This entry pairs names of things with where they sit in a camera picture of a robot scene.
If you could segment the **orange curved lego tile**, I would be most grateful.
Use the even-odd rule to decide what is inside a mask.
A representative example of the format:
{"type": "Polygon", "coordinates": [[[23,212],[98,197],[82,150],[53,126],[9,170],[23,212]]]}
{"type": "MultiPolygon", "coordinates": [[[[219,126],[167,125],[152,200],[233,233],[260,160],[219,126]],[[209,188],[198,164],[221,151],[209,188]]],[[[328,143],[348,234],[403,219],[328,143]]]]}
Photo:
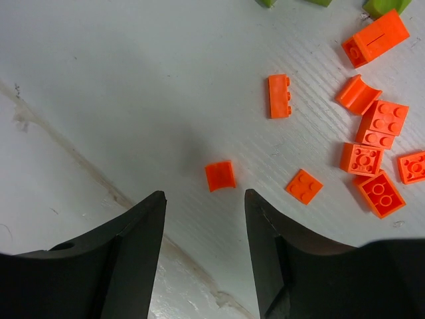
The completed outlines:
{"type": "Polygon", "coordinates": [[[236,187],[236,179],[230,160],[208,164],[205,167],[205,173],[210,192],[222,188],[236,187]]]}

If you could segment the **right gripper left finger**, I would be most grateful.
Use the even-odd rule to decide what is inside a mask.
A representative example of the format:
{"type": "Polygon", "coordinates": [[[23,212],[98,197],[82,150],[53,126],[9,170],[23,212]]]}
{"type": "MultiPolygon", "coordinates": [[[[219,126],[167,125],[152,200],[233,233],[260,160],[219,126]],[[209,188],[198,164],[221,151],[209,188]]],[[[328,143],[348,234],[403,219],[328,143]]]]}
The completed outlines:
{"type": "Polygon", "coordinates": [[[47,251],[1,255],[1,317],[147,318],[166,204],[155,191],[47,251]]]}

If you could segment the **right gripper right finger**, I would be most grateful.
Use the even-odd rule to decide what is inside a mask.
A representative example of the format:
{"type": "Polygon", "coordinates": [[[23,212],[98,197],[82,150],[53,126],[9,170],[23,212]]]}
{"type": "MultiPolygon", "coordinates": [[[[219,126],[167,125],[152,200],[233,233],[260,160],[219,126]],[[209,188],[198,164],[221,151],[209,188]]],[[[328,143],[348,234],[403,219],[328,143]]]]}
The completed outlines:
{"type": "Polygon", "coordinates": [[[244,196],[261,318],[423,318],[424,240],[352,247],[244,196]]]}

